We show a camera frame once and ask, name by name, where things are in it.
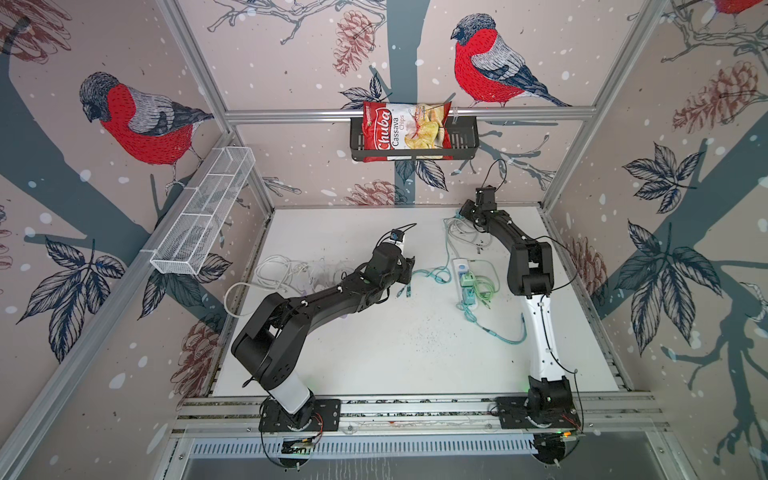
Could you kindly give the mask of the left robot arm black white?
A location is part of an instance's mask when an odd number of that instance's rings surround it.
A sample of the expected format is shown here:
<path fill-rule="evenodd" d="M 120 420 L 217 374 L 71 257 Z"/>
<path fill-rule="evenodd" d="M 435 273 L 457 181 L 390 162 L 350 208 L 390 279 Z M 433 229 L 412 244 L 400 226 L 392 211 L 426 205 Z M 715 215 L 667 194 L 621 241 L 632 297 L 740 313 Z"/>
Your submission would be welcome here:
<path fill-rule="evenodd" d="M 400 242 L 383 242 L 333 287 L 301 297 L 272 293 L 262 300 L 232 342 L 231 354 L 293 429 L 308 426 L 314 416 L 314 393 L 294 373 L 307 337 L 332 320 L 386 302 L 394 284 L 410 283 L 414 265 Z"/>

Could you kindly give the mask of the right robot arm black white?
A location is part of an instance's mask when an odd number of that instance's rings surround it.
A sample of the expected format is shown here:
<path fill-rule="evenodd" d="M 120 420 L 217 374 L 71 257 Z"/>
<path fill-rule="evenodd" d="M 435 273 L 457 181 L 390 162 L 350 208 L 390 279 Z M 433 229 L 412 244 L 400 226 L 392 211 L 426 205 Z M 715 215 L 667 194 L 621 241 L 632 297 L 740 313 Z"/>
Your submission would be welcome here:
<path fill-rule="evenodd" d="M 476 230 L 488 233 L 508 251 L 506 282 L 510 292 L 526 309 L 525 325 L 533 342 L 530 350 L 530 373 L 527 416 L 536 426 L 544 427 L 555 420 L 573 426 L 576 420 L 570 377 L 574 370 L 560 361 L 551 314 L 551 295 L 555 290 L 552 246 L 525 233 L 510 214 L 496 203 L 496 188 L 482 186 L 475 198 L 466 201 L 460 215 Z"/>

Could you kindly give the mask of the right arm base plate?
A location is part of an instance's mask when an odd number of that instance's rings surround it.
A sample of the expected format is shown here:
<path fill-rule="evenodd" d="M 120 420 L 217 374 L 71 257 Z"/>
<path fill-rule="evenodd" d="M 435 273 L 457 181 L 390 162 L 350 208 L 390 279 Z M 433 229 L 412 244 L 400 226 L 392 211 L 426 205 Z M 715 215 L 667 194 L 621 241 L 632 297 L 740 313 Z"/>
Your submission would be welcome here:
<path fill-rule="evenodd" d="M 573 407 L 545 406 L 535 410 L 527 396 L 496 397 L 489 412 L 506 430 L 579 430 L 582 427 L 578 412 Z"/>

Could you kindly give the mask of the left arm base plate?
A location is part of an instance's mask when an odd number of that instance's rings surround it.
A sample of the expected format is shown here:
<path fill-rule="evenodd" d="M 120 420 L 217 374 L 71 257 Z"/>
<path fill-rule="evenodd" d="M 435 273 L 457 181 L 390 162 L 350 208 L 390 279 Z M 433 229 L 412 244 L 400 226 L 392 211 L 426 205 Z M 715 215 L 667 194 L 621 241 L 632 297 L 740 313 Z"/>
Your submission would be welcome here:
<path fill-rule="evenodd" d="M 266 399 L 260 407 L 260 433 L 335 432 L 339 428 L 341 401 L 316 399 L 309 401 L 296 413 L 288 413 L 274 398 Z"/>

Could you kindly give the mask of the white power strip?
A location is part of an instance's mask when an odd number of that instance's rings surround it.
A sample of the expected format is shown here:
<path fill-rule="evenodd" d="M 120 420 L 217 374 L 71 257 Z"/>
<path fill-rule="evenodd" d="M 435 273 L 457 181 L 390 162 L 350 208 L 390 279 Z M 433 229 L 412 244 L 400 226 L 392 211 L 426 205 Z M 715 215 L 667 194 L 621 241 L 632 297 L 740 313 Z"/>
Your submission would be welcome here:
<path fill-rule="evenodd" d="M 451 265 L 459 308 L 474 310 L 478 306 L 478 301 L 475 292 L 475 276 L 470 269 L 469 261 L 465 258 L 456 258 L 452 260 Z"/>

